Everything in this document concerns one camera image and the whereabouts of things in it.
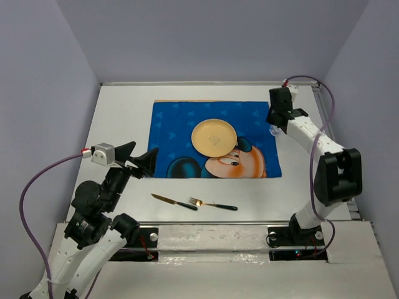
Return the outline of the clear drinking glass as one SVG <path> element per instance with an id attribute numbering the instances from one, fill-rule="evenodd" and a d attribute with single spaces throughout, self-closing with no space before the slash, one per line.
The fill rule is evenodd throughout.
<path id="1" fill-rule="evenodd" d="M 276 138 L 282 133 L 282 130 L 276 125 L 270 125 L 269 131 Z"/>

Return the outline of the blue cartoon placemat cloth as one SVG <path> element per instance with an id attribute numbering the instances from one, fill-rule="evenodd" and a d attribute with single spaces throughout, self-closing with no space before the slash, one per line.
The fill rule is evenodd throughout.
<path id="1" fill-rule="evenodd" d="M 266 122 L 268 102 L 166 102 L 153 104 L 148 149 L 158 148 L 156 178 L 279 178 L 276 141 Z M 199 123 L 220 119 L 237 134 L 235 147 L 210 158 L 191 135 Z"/>

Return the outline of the gold knife green handle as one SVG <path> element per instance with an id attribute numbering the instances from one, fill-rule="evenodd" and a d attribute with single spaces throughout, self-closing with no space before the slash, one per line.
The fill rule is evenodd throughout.
<path id="1" fill-rule="evenodd" d="M 159 200 L 159 201 L 163 201 L 163 202 L 166 202 L 166 203 L 169 203 L 169 204 L 172 204 L 172 205 L 178 205 L 178 206 L 190 209 L 192 211 L 197 211 L 198 210 L 198 208 L 196 206 L 191 205 L 191 204 L 186 204 L 184 202 L 180 202 L 180 201 L 176 201 L 176 200 L 173 200 L 173 199 L 169 199 L 167 197 L 160 196 L 160 195 L 153 194 L 153 193 L 151 193 L 151 196 L 154 197 L 155 199 Z"/>

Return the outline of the yellow plate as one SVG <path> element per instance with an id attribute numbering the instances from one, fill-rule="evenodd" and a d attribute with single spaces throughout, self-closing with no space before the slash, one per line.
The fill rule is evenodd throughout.
<path id="1" fill-rule="evenodd" d="M 237 133 L 233 126 L 224 120 L 207 119 L 194 127 L 191 142 L 200 154 L 218 158 L 234 149 Z"/>

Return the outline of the gold fork green handle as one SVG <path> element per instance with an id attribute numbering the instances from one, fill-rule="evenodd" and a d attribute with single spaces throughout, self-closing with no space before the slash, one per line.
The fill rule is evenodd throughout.
<path id="1" fill-rule="evenodd" d="M 229 211 L 237 211 L 238 208 L 236 206 L 229 206 L 229 205 L 224 205 L 224 204 L 215 204 L 215 203 L 207 203 L 204 202 L 200 199 L 196 199 L 193 197 L 189 198 L 189 203 L 195 205 L 195 206 L 211 206 L 211 207 L 217 207 L 219 209 L 225 209 L 225 210 L 229 210 Z"/>

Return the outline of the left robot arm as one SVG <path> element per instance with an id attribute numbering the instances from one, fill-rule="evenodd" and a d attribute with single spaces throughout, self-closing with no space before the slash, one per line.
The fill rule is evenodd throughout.
<path id="1" fill-rule="evenodd" d="M 140 236 L 140 225 L 123 213 L 113 219 L 107 217 L 116 205 L 130 178 L 152 177 L 155 172 L 158 148 L 141 156 L 131 153 L 136 143 L 120 146 L 100 143 L 51 164 L 40 174 L 66 161 L 89 158 L 105 166 L 108 171 L 101 183 L 84 181 L 75 190 L 71 206 L 74 213 L 67 223 L 59 248 L 52 260 L 47 258 L 24 215 L 24 198 L 29 186 L 39 177 L 36 174 L 24 187 L 19 200 L 22 225 L 39 251 L 45 270 L 38 285 L 23 298 L 87 298 L 102 267 L 124 246 L 133 245 Z"/>

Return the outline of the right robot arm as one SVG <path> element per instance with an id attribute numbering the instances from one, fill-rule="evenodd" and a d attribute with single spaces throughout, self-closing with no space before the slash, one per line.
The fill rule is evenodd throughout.
<path id="1" fill-rule="evenodd" d="M 359 150 L 346 149 L 328 137 L 301 108 L 294 108 L 294 89 L 269 91 L 266 121 L 298 142 L 309 154 L 310 200 L 292 215 L 287 237 L 293 244 L 307 240 L 314 229 L 343 202 L 362 192 L 362 158 Z"/>

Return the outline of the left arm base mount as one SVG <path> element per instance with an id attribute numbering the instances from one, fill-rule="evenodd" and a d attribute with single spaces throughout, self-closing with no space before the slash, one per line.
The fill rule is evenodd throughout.
<path id="1" fill-rule="evenodd" d="M 114 262 L 156 262 L 159 255 L 158 238 L 158 227 L 141 227 L 138 237 L 129 241 L 110 260 Z"/>

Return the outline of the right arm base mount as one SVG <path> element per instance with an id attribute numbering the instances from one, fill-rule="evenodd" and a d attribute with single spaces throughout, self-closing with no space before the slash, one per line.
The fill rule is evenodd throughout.
<path id="1" fill-rule="evenodd" d="M 288 226 L 271 226 L 267 228 L 266 244 L 271 262 L 328 260 L 321 226 L 299 235 L 294 235 Z"/>

